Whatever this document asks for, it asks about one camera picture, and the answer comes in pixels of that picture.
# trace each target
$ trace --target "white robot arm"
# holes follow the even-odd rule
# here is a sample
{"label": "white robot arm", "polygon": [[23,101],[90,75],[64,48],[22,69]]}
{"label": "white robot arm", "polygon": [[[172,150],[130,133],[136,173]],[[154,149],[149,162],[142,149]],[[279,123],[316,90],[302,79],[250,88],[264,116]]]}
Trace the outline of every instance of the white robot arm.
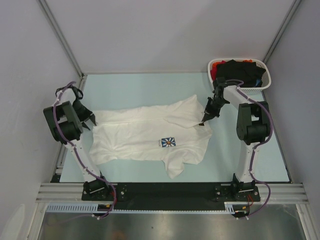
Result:
{"label": "white robot arm", "polygon": [[236,133],[241,140],[241,150],[232,180],[235,194],[254,190],[255,164],[259,148],[272,132],[268,117],[268,103],[249,100],[246,94],[238,88],[238,83],[238,80],[225,81],[224,78],[217,78],[213,82],[214,97],[208,98],[202,119],[205,122],[219,117],[220,109],[224,104],[232,104],[238,110]]}
{"label": "white robot arm", "polygon": [[[72,83],[57,89],[56,95],[57,98],[53,106],[45,108],[43,113],[54,139],[70,150],[82,171],[84,180],[82,200],[106,200],[110,197],[111,190],[113,193],[116,190],[102,176],[82,144],[83,127],[88,128],[85,121],[91,120],[96,124],[95,116],[81,104],[83,93],[72,86]],[[255,160],[260,145],[265,142],[266,137],[270,136],[272,129],[268,117],[268,104],[266,102],[256,104],[251,102],[252,100],[248,100],[246,95],[235,86],[234,81],[225,81],[219,78],[214,81],[214,97],[208,98],[202,121],[219,117],[223,105],[232,104],[238,109],[236,132],[241,140],[240,159],[232,182],[230,184],[225,182],[212,183],[217,202],[228,202],[230,199],[246,202],[247,196],[253,196],[255,202],[260,200],[258,188],[255,186],[257,182],[254,177]]]}
{"label": "white robot arm", "polygon": [[96,125],[96,118],[80,102],[83,98],[82,91],[72,85],[73,82],[57,89],[53,106],[45,108],[43,113],[54,139],[70,150],[82,171],[82,200],[105,200],[113,186],[102,176],[82,143],[83,128],[89,129],[85,122],[91,120]]}

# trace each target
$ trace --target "white t-shirt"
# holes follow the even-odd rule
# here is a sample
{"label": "white t-shirt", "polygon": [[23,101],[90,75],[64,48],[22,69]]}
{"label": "white t-shirt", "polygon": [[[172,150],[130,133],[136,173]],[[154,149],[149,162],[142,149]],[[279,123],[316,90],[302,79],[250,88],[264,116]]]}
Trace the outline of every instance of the white t-shirt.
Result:
{"label": "white t-shirt", "polygon": [[204,108],[193,95],[171,105],[95,111],[90,156],[96,164],[115,159],[164,161],[174,178],[184,163],[204,158],[212,130],[200,126]]}

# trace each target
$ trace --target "light blue table surface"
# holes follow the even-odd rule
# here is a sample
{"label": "light blue table surface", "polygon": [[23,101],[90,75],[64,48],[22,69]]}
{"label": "light blue table surface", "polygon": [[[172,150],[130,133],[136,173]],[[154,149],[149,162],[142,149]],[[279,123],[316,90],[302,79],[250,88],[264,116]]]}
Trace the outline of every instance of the light blue table surface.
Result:
{"label": "light blue table surface", "polygon": [[[119,110],[142,106],[169,105],[196,94],[205,106],[212,96],[207,73],[144,73],[88,75],[82,103],[90,110]],[[262,94],[252,96],[262,101]],[[184,171],[174,179],[166,173],[162,161],[112,160],[98,165],[110,182],[227,182],[236,171],[240,140],[236,134],[238,111],[226,104],[220,117],[209,121],[213,131],[203,161],[184,164]],[[83,145],[89,151],[93,135],[84,130]],[[262,146],[256,164],[261,181],[288,182],[287,170],[273,135]],[[81,171],[70,152],[66,154],[61,182],[83,182]]]}

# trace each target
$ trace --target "wire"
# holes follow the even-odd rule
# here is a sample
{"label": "wire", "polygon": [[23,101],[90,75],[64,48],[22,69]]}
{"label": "wire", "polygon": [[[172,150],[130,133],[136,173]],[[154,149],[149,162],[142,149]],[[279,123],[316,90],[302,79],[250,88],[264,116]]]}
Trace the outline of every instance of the wire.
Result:
{"label": "wire", "polygon": [[270,141],[271,137],[272,137],[272,134],[273,134],[273,131],[274,131],[274,123],[273,123],[273,120],[272,120],[272,117],[270,115],[270,113],[268,112],[268,110],[259,102],[251,99],[250,97],[248,97],[241,89],[240,89],[240,86],[243,85],[245,82],[244,81],[241,81],[241,80],[237,80],[237,79],[232,79],[232,80],[227,80],[226,81],[227,83],[229,82],[238,82],[239,84],[236,86],[236,91],[241,95],[243,96],[245,99],[247,99],[249,102],[251,103],[254,103],[254,104],[257,104],[264,112],[265,114],[267,115],[268,119],[269,119],[269,122],[270,122],[270,134],[269,136],[267,137],[267,139],[263,142],[260,142],[259,144],[255,145],[253,147],[253,151],[252,151],[252,155],[251,155],[251,159],[250,159],[250,167],[249,167],[249,173],[250,173],[250,176],[252,177],[253,180],[255,180],[257,183],[259,184],[263,184],[265,185],[267,188],[268,188],[268,196],[266,197],[266,200],[265,202],[263,203],[263,205],[255,212],[252,212],[250,213],[248,216],[252,216],[254,214],[256,214],[257,212],[259,212],[262,208],[264,208],[267,203],[269,202],[269,199],[270,199],[270,196],[271,196],[271,188],[270,186],[264,182],[264,181],[260,181],[258,179],[256,179],[256,177],[254,176],[254,174],[252,173],[252,170],[253,170],[253,164],[254,164],[254,159],[255,159],[255,154],[256,154],[256,149],[263,145],[263,144],[266,144],[267,142]]}
{"label": "wire", "polygon": [[250,208],[250,206],[251,206],[251,205],[250,205],[250,198],[249,198],[249,195],[247,195],[247,196],[246,196],[246,198],[248,199],[248,208]]}
{"label": "wire", "polygon": [[71,141],[69,141],[69,140],[65,137],[65,135],[63,134],[63,132],[62,132],[60,126],[59,126],[58,119],[57,119],[57,112],[56,112],[56,110],[57,110],[57,105],[60,103],[60,99],[61,99],[62,95],[64,94],[64,92],[65,92],[70,86],[72,86],[72,85],[75,84],[75,83],[76,83],[75,81],[69,82],[69,83],[62,89],[62,91],[60,92],[59,96],[56,98],[56,100],[55,100],[55,102],[54,102],[54,104],[53,104],[53,120],[54,120],[56,129],[58,130],[61,138],[72,146],[73,151],[74,151],[74,154],[75,154],[76,158],[78,159],[80,165],[83,167],[83,169],[84,169],[88,174],[90,174],[91,176],[93,176],[93,177],[95,177],[96,179],[98,179],[98,180],[100,180],[100,181],[105,182],[106,184],[108,184],[108,185],[112,188],[112,190],[113,190],[113,192],[114,192],[114,194],[113,194],[113,195],[114,195],[114,196],[113,196],[113,202],[112,202],[111,207],[106,211],[106,213],[105,213],[104,215],[97,217],[97,219],[99,220],[99,219],[103,219],[103,218],[105,218],[106,216],[108,216],[109,213],[110,213],[110,211],[114,208],[114,206],[115,206],[115,204],[116,204],[116,202],[117,202],[116,189],[115,189],[115,187],[114,187],[109,181],[107,181],[106,179],[104,179],[104,178],[102,178],[102,177],[100,177],[100,176],[95,175],[95,174],[92,173],[90,170],[88,170],[88,168],[87,168],[87,167],[84,165],[84,163],[81,161],[81,158],[80,158],[80,156],[79,156],[79,154],[78,154],[76,145],[73,144]]}
{"label": "wire", "polygon": [[254,200],[250,194],[248,194],[247,197],[248,197],[248,202],[251,201],[251,204],[249,205],[249,207],[251,207],[254,204]]}
{"label": "wire", "polygon": [[50,223],[46,222],[46,225],[49,226],[49,227],[54,227],[54,226],[57,226],[57,225],[66,224],[66,223],[68,223],[68,222],[70,222],[72,220],[83,218],[83,217],[92,217],[92,214],[77,215],[77,216],[71,217],[71,218],[66,219],[66,220],[55,222],[53,224],[50,224]]}

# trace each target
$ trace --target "gray floor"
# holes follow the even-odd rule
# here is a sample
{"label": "gray floor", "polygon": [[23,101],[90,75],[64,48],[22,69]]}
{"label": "gray floor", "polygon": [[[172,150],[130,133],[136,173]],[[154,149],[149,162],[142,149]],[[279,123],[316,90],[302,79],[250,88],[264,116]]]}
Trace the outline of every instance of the gray floor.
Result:
{"label": "gray floor", "polygon": [[305,240],[297,208],[268,205],[249,220],[213,214],[111,214],[97,221],[46,213],[39,240]]}

